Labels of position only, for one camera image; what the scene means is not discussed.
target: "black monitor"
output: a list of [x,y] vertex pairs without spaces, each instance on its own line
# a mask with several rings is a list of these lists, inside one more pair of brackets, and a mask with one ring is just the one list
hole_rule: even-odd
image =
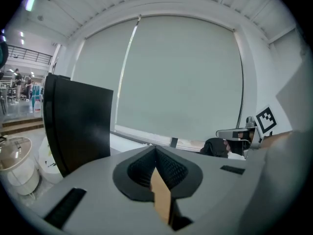
[[44,88],[44,123],[49,146],[63,177],[110,156],[113,91],[49,74]]

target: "person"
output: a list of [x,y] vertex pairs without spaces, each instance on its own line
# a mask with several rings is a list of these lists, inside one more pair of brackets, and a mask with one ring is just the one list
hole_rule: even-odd
[[27,81],[27,85],[26,85],[26,101],[29,101],[30,99],[30,89],[31,89],[31,75],[28,76],[28,81]]
[[16,83],[16,101],[19,102],[21,97],[22,75],[19,69],[15,69],[15,73],[17,74],[14,81]]
[[34,81],[31,82],[31,85],[30,85],[30,99],[31,99],[32,96],[33,96],[33,87],[34,87],[34,85],[35,85],[35,82],[34,82]]

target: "white ceiling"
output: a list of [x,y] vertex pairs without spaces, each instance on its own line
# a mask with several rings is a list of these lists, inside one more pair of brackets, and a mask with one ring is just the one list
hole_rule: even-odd
[[[28,19],[67,38],[103,11],[129,0],[36,0]],[[280,0],[211,0],[244,15],[269,40],[294,27],[295,22]]]
[[10,69],[14,70],[19,69],[19,72],[22,75],[29,76],[31,72],[34,72],[35,78],[43,78],[44,75],[47,74],[48,70],[40,70],[40,69],[34,69],[26,66],[19,66],[19,65],[5,65],[5,72],[10,73]]

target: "roller blind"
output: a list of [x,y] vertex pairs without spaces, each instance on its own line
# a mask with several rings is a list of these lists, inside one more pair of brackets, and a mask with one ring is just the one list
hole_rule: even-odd
[[119,23],[86,39],[76,62],[73,81],[113,90],[111,130],[126,49],[137,20]]
[[236,127],[241,97],[233,32],[192,18],[142,18],[125,66],[117,124],[204,141]]

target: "railing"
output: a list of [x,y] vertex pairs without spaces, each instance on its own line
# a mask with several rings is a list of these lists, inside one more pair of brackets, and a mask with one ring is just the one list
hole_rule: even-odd
[[37,51],[8,45],[9,57],[21,58],[43,64],[50,64],[52,56]]

